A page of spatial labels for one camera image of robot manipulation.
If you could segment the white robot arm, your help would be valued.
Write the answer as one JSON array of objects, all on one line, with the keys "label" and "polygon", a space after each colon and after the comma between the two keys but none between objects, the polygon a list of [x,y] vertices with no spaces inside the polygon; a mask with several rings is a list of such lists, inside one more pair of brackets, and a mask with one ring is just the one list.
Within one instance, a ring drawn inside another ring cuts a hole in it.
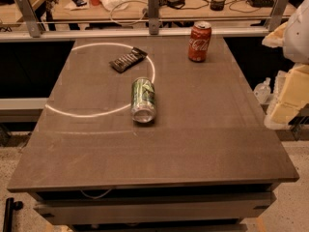
[{"label": "white robot arm", "polygon": [[273,99],[267,109],[265,126],[272,130],[285,128],[309,103],[309,0],[304,0],[290,16],[262,40],[262,45],[283,49],[294,66],[276,83]]}]

